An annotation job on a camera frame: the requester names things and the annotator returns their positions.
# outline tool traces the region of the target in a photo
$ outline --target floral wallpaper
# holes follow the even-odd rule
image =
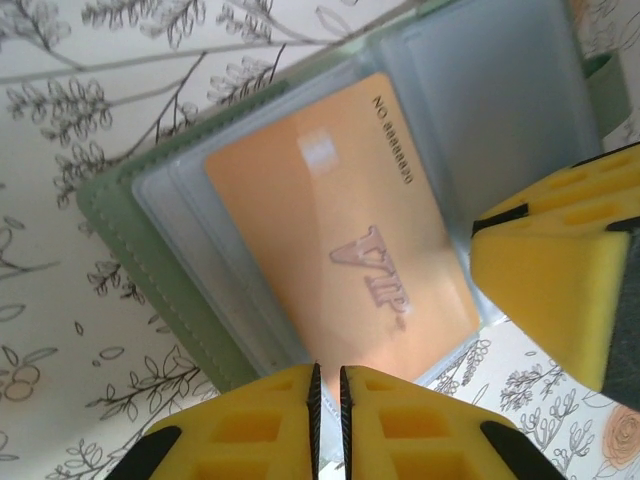
[[[101,479],[217,391],[75,206],[86,179],[268,85],[403,0],[0,0],[0,479]],[[572,0],[617,47],[640,139],[640,3]],[[640,478],[640,414],[575,383],[512,323],[431,388],[510,418],[569,479]],[[341,478],[330,465],[323,478]]]

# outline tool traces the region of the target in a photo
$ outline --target green leather cover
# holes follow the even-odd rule
[[[456,0],[432,0],[418,7],[410,14],[399,17],[367,34],[367,37],[399,28],[418,16],[431,13],[447,3]],[[221,325],[194,283],[182,269],[160,234],[135,201],[131,184],[133,179],[166,161],[177,151],[187,148],[204,136],[210,135],[222,126],[247,113],[256,106],[283,93],[290,86],[299,84],[325,71],[330,66],[357,52],[365,44],[360,37],[322,54],[319,58],[306,62],[290,72],[287,80],[277,82],[241,103],[230,107],[215,117],[199,124],[185,133],[163,143],[142,156],[112,168],[110,171],[89,181],[78,191],[77,202],[93,228],[104,240],[113,254],[122,263],[132,280],[145,293],[149,302],[167,322],[178,339],[187,348],[216,387],[225,392],[246,384],[258,377],[255,369]],[[605,62],[605,67],[618,68],[619,62]],[[599,99],[607,95],[602,88],[605,81],[598,80],[597,72],[592,78],[597,81]],[[609,73],[621,79],[621,74]],[[611,81],[607,85],[619,85]],[[602,111],[598,116],[609,120],[611,126],[620,118],[620,112],[629,110],[628,98],[624,105],[618,105],[616,112],[606,102],[596,101],[594,105]]]

